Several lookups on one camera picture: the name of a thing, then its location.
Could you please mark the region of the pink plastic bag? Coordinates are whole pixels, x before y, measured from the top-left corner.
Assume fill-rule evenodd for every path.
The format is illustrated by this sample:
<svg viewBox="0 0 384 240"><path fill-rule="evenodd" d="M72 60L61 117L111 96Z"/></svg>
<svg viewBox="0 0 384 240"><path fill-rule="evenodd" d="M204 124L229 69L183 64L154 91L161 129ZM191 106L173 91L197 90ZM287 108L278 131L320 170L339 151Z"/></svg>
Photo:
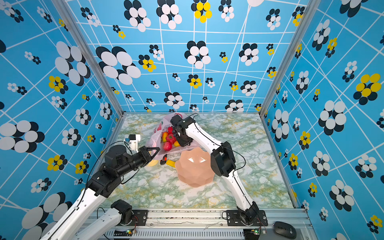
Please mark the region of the pink plastic bag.
<svg viewBox="0 0 384 240"><path fill-rule="evenodd" d="M179 120L185 119L187 115L183 113L172 113L166 115L155 128L150 139L146 142L146 147L160 148L160 151L155 156L155 160L160 161L166 154L177 154L200 146L196 141L191 141L185 146L181 145L182 139L172 124L173 117L177 117L177 120Z"/></svg>

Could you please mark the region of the red strawberry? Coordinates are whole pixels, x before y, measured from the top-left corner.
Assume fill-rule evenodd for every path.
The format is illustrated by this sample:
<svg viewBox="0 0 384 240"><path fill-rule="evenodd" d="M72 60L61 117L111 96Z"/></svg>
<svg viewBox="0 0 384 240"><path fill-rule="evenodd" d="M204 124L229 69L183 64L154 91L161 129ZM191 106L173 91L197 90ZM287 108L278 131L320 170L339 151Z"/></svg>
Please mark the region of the red strawberry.
<svg viewBox="0 0 384 240"><path fill-rule="evenodd" d="M168 134L167 136L167 142L171 143L172 145L176 142L176 138L173 134Z"/></svg>

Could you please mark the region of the small yellow red mango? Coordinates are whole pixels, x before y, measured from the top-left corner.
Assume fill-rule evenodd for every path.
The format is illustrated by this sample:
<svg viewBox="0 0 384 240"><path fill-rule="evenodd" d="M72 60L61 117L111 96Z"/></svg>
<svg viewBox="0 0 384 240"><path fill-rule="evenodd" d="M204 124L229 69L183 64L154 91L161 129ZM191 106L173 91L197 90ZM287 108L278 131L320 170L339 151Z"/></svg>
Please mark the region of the small yellow red mango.
<svg viewBox="0 0 384 240"><path fill-rule="evenodd" d="M167 136L168 136L168 132L163 132L162 133L162 142L163 143L167 142Z"/></svg>

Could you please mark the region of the red apple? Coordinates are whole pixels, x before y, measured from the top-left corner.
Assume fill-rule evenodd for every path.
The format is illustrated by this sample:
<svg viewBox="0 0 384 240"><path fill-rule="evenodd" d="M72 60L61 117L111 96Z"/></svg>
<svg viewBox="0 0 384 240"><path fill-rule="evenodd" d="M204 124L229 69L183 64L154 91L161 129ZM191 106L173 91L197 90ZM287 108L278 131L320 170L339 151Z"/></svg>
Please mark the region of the red apple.
<svg viewBox="0 0 384 240"><path fill-rule="evenodd" d="M172 150L172 148L173 148L173 144L171 142L165 142L163 144L163 150L166 152Z"/></svg>

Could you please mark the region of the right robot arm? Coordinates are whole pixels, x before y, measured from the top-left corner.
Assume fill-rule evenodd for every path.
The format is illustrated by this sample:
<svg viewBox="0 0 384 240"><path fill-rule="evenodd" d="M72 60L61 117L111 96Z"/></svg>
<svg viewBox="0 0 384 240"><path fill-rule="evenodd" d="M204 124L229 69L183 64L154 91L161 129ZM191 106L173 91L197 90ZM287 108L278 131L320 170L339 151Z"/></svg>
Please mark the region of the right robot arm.
<svg viewBox="0 0 384 240"><path fill-rule="evenodd" d="M259 207L250 197L243 186L236 168L235 151L229 142L221 142L188 116L186 118L175 115L171 118L173 133L182 147L190 145L193 141L203 147L211 156L211 169L223 178L233 194L241 221L246 225L252 225L259 218Z"/></svg>

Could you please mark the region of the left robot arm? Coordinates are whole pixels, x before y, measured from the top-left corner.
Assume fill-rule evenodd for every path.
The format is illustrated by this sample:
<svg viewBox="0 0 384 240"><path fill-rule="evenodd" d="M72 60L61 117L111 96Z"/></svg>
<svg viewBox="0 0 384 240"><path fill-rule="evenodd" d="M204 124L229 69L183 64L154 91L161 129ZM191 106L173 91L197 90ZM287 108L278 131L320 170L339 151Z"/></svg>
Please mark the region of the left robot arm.
<svg viewBox="0 0 384 240"><path fill-rule="evenodd" d="M122 177L146 166L160 150L159 147L143 146L137 153L130 155L125 145L115 145L105 151L105 162L87 181L74 204L42 239L71 240L91 213L122 183Z"/></svg>

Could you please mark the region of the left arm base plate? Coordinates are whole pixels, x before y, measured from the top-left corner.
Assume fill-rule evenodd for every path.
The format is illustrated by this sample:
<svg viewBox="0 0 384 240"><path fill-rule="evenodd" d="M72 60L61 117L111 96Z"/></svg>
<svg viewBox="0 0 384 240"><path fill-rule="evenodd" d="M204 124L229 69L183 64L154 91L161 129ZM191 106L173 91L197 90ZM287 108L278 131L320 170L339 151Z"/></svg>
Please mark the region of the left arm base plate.
<svg viewBox="0 0 384 240"><path fill-rule="evenodd" d="M148 210L129 210L121 214L118 226L143 227L147 223Z"/></svg>

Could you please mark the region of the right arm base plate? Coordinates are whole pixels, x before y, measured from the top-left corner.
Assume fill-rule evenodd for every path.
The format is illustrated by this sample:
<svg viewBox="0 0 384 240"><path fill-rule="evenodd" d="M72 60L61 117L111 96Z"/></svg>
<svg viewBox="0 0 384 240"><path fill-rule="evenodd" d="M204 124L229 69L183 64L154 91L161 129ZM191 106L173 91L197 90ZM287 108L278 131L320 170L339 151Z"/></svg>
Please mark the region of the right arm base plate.
<svg viewBox="0 0 384 240"><path fill-rule="evenodd" d="M229 227L267 227L269 225L265 211L256 214L241 213L239 210L226 210L223 215Z"/></svg>

